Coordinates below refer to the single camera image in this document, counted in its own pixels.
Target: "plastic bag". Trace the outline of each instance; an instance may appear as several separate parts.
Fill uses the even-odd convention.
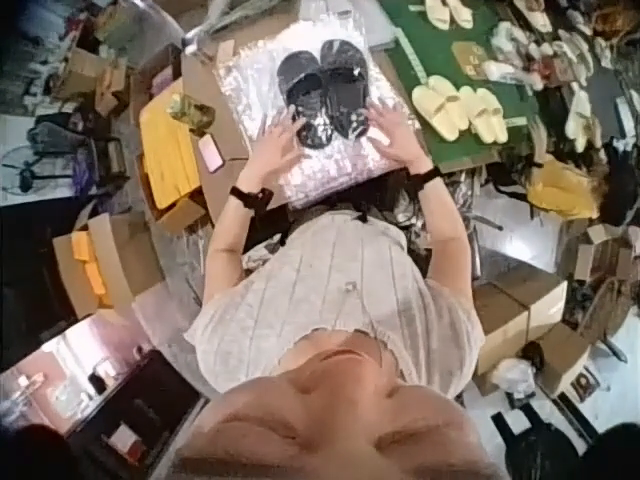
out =
[[[489,379],[505,392],[525,397],[536,388],[533,366],[521,358],[502,360],[491,372]]]
[[[328,40],[346,40],[361,50],[367,62],[369,98],[387,105],[399,105],[410,115],[407,106],[371,59],[357,23],[350,17],[333,15],[313,22],[296,22],[272,39],[247,46],[230,62],[219,66],[221,89],[248,144],[256,138],[261,125],[285,106],[277,78],[282,60],[300,50],[308,50],[320,58],[321,47]],[[416,126],[415,117],[410,118]],[[280,179],[290,204],[295,208],[307,206],[397,168],[382,158],[367,139],[380,135],[374,128],[356,140],[334,134],[328,146],[306,149],[306,157]]]

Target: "black wristband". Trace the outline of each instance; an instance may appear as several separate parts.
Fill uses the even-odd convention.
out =
[[[409,186],[415,193],[419,193],[427,183],[441,177],[442,172],[440,168],[434,165],[428,172],[409,175]]]
[[[264,213],[273,198],[273,192],[268,188],[261,188],[258,193],[247,193],[235,185],[231,187],[229,195],[240,200],[246,208],[253,210],[256,214]]]

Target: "brown box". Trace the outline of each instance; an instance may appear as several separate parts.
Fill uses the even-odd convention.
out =
[[[151,184],[149,183],[149,176],[145,171],[144,158],[142,155],[138,157],[137,166],[144,200],[156,223],[167,232],[177,235],[207,214],[206,202],[201,189],[197,189],[190,195],[182,197],[167,208],[162,210],[157,208],[153,200]]]
[[[66,100],[76,93],[93,92],[107,63],[105,58],[73,47],[51,97]]]
[[[587,229],[578,246],[573,278],[591,282],[605,275],[633,277],[633,245],[624,229],[598,224]]]
[[[127,59],[118,58],[107,66],[96,84],[95,109],[103,117],[120,115],[129,105]]]
[[[527,342],[536,340],[562,320],[567,282],[528,263],[521,263],[492,282],[529,310]]]
[[[552,397],[569,387],[589,356],[587,340],[563,323],[540,338],[544,352],[544,368],[538,378],[542,388]]]
[[[501,360],[515,357],[527,341],[528,311],[492,284],[473,292],[478,318],[485,334],[476,374],[493,369]]]
[[[106,295],[94,291],[88,264],[74,258],[74,232],[53,239],[60,278],[79,319],[99,309],[130,305],[136,295],[164,280],[144,214],[103,213],[89,218],[93,207],[92,202],[80,212],[73,230],[88,232],[95,253],[96,268],[91,268],[104,282]]]
[[[158,50],[148,62],[146,62],[130,77],[129,88],[129,112],[131,122],[140,126],[140,112],[144,106],[153,98],[153,80],[157,75],[166,71],[171,81],[166,86],[171,85],[174,80],[182,76],[182,65],[180,61],[180,49],[173,44],[166,45]]]

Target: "clear packaging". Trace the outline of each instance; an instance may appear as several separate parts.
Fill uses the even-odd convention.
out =
[[[226,64],[220,65],[220,86],[248,144],[255,140],[263,122],[269,122],[285,102],[278,87],[277,70],[290,53],[308,50],[318,59],[324,42],[340,39],[351,42],[364,54],[368,67],[369,98],[387,105],[399,105],[413,126],[415,117],[394,91],[367,49],[359,22],[352,16],[326,15],[316,21],[292,24],[271,39],[251,44]],[[381,132],[370,128],[367,135],[349,140],[334,133],[331,143],[322,150],[306,149],[307,154],[280,179],[285,195],[294,208],[307,206],[331,193],[374,178],[397,168],[382,158],[368,136],[380,138]]]

